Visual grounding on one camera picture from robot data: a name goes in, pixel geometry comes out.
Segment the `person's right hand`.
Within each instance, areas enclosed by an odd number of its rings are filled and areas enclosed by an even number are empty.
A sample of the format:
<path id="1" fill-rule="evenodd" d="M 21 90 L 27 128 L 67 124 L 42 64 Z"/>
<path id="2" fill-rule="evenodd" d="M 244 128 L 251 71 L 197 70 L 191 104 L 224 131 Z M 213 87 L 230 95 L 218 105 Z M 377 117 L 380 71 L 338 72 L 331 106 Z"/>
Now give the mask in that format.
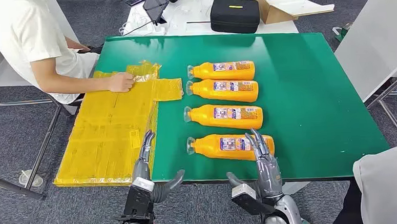
<path id="1" fill-rule="evenodd" d="M 130 73 L 119 72 L 113 74 L 108 79 L 107 89 L 111 92 L 129 92 L 133 87 L 134 76 Z"/>

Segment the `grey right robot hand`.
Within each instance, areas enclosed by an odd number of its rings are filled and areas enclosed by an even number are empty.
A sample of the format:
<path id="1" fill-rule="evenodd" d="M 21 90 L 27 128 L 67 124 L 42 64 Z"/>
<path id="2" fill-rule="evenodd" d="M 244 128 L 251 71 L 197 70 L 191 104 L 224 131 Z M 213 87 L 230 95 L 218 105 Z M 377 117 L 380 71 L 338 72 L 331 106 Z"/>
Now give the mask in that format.
<path id="1" fill-rule="evenodd" d="M 258 179 L 253 182 L 244 182 L 238 179 L 234 173 L 228 172 L 229 183 L 233 186 L 231 198 L 240 195 L 248 195 L 254 199 L 278 198 L 283 195 L 282 178 L 277 160 L 272 156 L 265 139 L 255 129 L 245 137 L 254 150 L 254 156 L 258 169 Z"/>

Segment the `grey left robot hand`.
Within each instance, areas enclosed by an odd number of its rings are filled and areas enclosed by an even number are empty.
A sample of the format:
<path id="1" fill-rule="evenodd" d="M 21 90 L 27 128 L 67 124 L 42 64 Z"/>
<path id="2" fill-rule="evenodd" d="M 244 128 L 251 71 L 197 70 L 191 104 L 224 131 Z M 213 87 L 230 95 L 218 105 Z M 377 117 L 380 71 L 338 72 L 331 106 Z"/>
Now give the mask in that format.
<path id="1" fill-rule="evenodd" d="M 175 177 L 165 184 L 158 185 L 151 181 L 148 161 L 150 157 L 150 150 L 152 147 L 152 140 L 154 137 L 155 133 L 151 129 L 148 130 L 144 135 L 143 142 L 139 151 L 139 157 L 135 161 L 133 167 L 132 184 L 149 191 L 151 194 L 151 202 L 161 203 L 176 187 L 182 184 L 185 170 L 179 170 Z"/>

